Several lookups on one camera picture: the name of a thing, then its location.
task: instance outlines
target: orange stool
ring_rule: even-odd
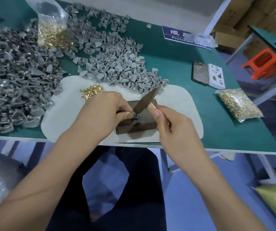
[[[267,48],[259,52],[256,56],[245,63],[242,68],[251,67],[254,73],[251,75],[253,79],[271,77],[276,72],[276,54]]]

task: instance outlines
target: white mat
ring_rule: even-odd
[[[71,126],[85,103],[84,98],[81,98],[82,93],[79,90],[86,89],[94,85],[95,82],[81,78],[80,76],[68,76],[61,80],[61,84],[63,92],[52,97],[55,105],[46,111],[41,123],[44,135],[53,143]],[[142,97],[141,94],[129,91],[121,86],[109,86],[107,83],[101,83],[100,85],[104,87],[105,91],[120,92],[127,101],[140,100]],[[155,99],[158,104],[166,105],[191,118],[199,137],[203,137],[201,118],[192,97],[184,88],[167,85],[164,88],[164,92],[161,95],[156,95]],[[157,130],[148,130],[117,135],[114,130],[101,144],[136,142],[160,142],[159,132]]]

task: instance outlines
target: smartphone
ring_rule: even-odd
[[[195,61],[192,67],[192,79],[204,85],[208,85],[208,66]]]

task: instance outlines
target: hand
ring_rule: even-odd
[[[132,108],[122,94],[101,91],[86,101],[70,129],[98,144],[109,136],[119,122],[125,119],[127,112],[131,111]]]
[[[189,168],[194,173],[209,157],[192,120],[166,106],[156,107],[152,115],[157,122],[160,142],[165,152],[182,170]]]

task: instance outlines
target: sign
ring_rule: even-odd
[[[163,35],[164,35],[165,39],[167,39],[167,40],[173,40],[173,41],[181,42],[181,43],[188,44],[188,45],[202,47],[205,49],[212,49],[211,47],[206,47],[206,46],[203,46],[196,42],[185,40],[184,37],[186,35],[192,34],[191,32],[186,32],[186,31],[174,29],[171,27],[165,27],[165,26],[162,26],[162,28],[163,28]]]

